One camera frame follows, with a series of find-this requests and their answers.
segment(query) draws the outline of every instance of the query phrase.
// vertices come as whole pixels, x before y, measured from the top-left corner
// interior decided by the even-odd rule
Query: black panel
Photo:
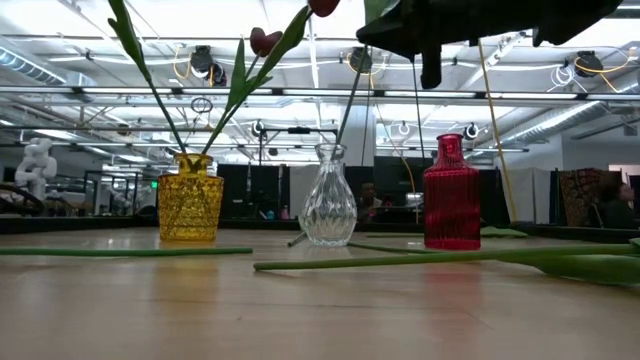
[[[509,210],[499,170],[480,170],[480,216],[487,225],[509,225]]]
[[[4,168],[4,176],[2,182],[15,182],[16,181],[16,168]]]
[[[247,170],[246,165],[218,165],[218,176],[224,179],[224,194],[220,210],[222,219],[246,216],[244,204],[234,204],[234,200],[246,201],[249,198],[246,191]]]
[[[282,167],[282,178],[280,179],[281,192],[280,192],[280,209],[282,210],[286,205],[291,211],[291,168],[288,166]]]
[[[268,211],[278,214],[278,178],[280,168],[278,166],[253,166],[251,167],[251,199],[257,209],[265,215]]]
[[[347,166],[344,169],[344,177],[356,201],[360,198],[362,184],[375,182],[373,179],[373,167],[371,166]]]
[[[636,213],[636,217],[640,216],[640,176],[629,176],[629,185],[633,188],[636,195],[636,200],[633,202],[633,209]]]
[[[433,159],[425,159],[424,166],[420,158],[407,158],[406,161],[413,174],[416,192],[422,192],[422,176],[424,170],[433,165]],[[379,199],[383,201],[391,199],[394,206],[405,205],[406,194],[412,192],[412,189],[411,177],[402,159],[391,156],[376,156],[374,159],[374,178]]]

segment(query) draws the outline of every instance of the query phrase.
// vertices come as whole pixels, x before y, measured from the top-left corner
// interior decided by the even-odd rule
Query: red glass bottle
[[[425,170],[424,244],[447,250],[480,248],[480,172],[464,161],[462,135],[438,137],[436,163]]]

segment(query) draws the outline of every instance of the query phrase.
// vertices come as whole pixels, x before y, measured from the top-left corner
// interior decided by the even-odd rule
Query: yellow glass vase
[[[177,154],[178,174],[158,178],[158,218],[163,242],[215,243],[224,179],[207,175],[202,154]]]

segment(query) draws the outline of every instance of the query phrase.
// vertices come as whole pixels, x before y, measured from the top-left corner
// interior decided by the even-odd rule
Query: green stem
[[[364,64],[364,59],[366,57],[367,57],[367,44],[364,45],[364,49],[362,50],[360,65],[358,65],[358,69],[357,69],[358,71],[356,71],[356,78],[354,79],[353,86],[351,87],[351,95],[349,95],[347,108],[344,111],[344,118],[342,119],[342,123],[340,124],[340,130],[338,131],[336,145],[340,145],[340,142],[342,141],[342,134],[344,133],[344,129],[347,126],[347,119],[349,118],[349,112],[351,112],[351,105],[353,105],[353,98],[355,97],[356,90],[358,89],[358,82],[360,81],[360,69],[362,69],[362,65]]]
[[[443,262],[464,262],[481,260],[513,261],[523,258],[553,257],[566,255],[629,255],[634,253],[632,245],[583,245],[556,246],[536,249],[510,249],[469,252],[445,252],[429,255],[393,256],[362,259],[339,259],[322,261],[295,262],[262,262],[253,264],[256,271],[265,270],[303,270],[303,269],[332,269],[360,266],[387,266],[429,264]]]
[[[220,118],[220,122],[218,123],[216,128],[213,130],[213,133],[211,134],[211,137],[209,138],[209,141],[207,141],[207,145],[205,145],[204,150],[202,150],[202,154],[204,154],[204,155],[207,154],[207,151],[209,151],[209,148],[211,147],[213,142],[216,140],[218,135],[220,135],[220,133],[222,132],[222,129],[224,128],[224,126],[227,124],[227,122],[229,122],[229,119],[231,119],[233,117],[233,115],[236,113],[236,111],[238,111],[238,109],[240,108],[240,106],[242,105],[243,102],[244,102],[244,100],[241,101],[240,103],[236,104],[235,107],[232,108],[230,112],[225,110],[224,114],[222,114],[222,117]]]
[[[255,57],[255,59],[253,59],[253,62],[251,63],[251,66],[249,66],[249,71],[247,71],[247,74],[244,76],[244,81],[247,82],[247,80],[249,80],[249,76],[251,76],[251,72],[253,71],[253,68],[256,66],[256,63],[258,62],[258,59],[260,59],[260,53],[258,53]]]
[[[83,257],[163,257],[188,255],[251,254],[251,248],[218,249],[52,249],[52,248],[0,248],[1,255],[83,256]]]
[[[439,250],[390,248],[390,247],[386,247],[386,246],[365,245],[365,244],[358,244],[358,243],[354,243],[354,242],[349,242],[347,244],[347,246],[355,247],[355,248],[361,248],[361,249],[367,249],[367,250],[376,250],[376,251],[384,251],[384,252],[391,252],[391,253],[399,253],[399,254],[437,254],[437,253],[441,253],[442,252],[442,251],[439,251]]]
[[[158,102],[158,106],[160,106],[160,109],[162,110],[164,117],[167,119],[167,122],[169,123],[171,132],[173,133],[173,136],[175,136],[176,141],[178,142],[178,146],[180,146],[180,150],[182,150],[183,154],[186,154],[187,148],[182,143],[182,140],[180,139],[180,134],[178,134],[178,129],[176,129],[176,125],[173,123],[173,120],[171,119],[171,115],[169,115],[167,108],[164,107],[164,103],[162,102],[162,99],[160,99],[160,94],[158,94],[156,87],[153,85],[153,81],[150,78],[146,80],[147,80],[147,83],[149,84],[149,87],[151,88],[151,92],[153,92],[153,96],[156,98],[156,102]]]
[[[367,234],[369,239],[424,238],[424,234]]]

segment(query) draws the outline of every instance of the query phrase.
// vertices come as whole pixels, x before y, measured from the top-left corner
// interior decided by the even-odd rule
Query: bottle neck
[[[464,161],[462,155],[462,136],[458,134],[446,134],[438,138],[437,163],[443,161]]]

